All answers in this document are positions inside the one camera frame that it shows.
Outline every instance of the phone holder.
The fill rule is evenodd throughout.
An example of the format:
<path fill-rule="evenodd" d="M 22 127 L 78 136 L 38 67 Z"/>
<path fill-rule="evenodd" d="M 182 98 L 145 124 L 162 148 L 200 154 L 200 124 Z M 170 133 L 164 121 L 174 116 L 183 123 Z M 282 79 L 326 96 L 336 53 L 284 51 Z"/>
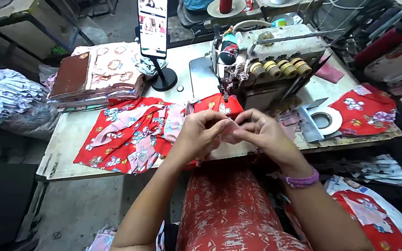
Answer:
<path fill-rule="evenodd" d="M 140 43 L 140 35 L 139 35 L 139 26 L 136 26 L 136 37 L 139 38 Z M 167 34 L 167 48 L 170 41 L 170 35 Z M 151 87 L 159 92 L 168 91 L 173 88 L 178 82 L 178 76 L 176 76 L 176 72 L 171 70 L 168 67 L 161 69 L 161 66 L 158 63 L 158 59 L 153 56 L 148 57 L 156 67 L 156 71 L 158 71 L 158 76 L 150 79 L 148 83 L 150 83 Z"/>

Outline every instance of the purple wristband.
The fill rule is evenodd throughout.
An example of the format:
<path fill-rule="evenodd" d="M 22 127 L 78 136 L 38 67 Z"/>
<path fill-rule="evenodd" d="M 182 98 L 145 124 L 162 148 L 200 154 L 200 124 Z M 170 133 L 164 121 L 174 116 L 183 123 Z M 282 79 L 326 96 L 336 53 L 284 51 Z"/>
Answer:
<path fill-rule="evenodd" d="M 292 188 L 305 188 L 307 186 L 310 186 L 314 183 L 316 183 L 319 180 L 319 173 L 317 170 L 313 167 L 313 175 L 310 177 L 302 178 L 302 179 L 297 179 L 297 178 L 291 178 L 291 177 L 285 177 L 283 175 L 279 175 L 280 179 L 283 182 L 286 182 L 288 185 L 290 185 Z"/>

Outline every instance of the smartphone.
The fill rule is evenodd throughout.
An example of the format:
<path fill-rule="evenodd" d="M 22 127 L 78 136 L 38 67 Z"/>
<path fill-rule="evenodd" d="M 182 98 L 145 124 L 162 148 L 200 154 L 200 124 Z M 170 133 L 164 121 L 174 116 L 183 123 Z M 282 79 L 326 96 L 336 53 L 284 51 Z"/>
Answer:
<path fill-rule="evenodd" d="M 141 54 L 167 56 L 167 0 L 137 0 Z"/>

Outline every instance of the black phone stand base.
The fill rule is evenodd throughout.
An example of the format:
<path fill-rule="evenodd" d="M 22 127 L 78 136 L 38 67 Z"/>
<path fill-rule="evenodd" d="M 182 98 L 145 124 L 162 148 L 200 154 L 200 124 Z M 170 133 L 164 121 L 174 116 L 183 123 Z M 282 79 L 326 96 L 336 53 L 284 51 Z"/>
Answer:
<path fill-rule="evenodd" d="M 149 80 L 151 87 L 158 92 L 168 91 L 173 88 L 178 82 L 178 76 L 176 76 L 175 71 L 167 67 L 161 69 L 161 66 L 156 58 L 150 57 L 150 60 L 156 67 L 156 71 L 158 71 L 158 76 Z"/>

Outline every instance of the white tape roll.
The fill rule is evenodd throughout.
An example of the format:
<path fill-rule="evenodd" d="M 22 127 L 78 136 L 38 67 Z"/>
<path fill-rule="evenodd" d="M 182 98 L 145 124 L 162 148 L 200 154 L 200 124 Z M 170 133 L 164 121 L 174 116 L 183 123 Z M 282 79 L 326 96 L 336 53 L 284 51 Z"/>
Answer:
<path fill-rule="evenodd" d="M 336 109 L 319 106 L 308 109 L 308 114 L 319 128 L 319 133 L 328 135 L 336 132 L 342 125 L 342 115 Z"/>

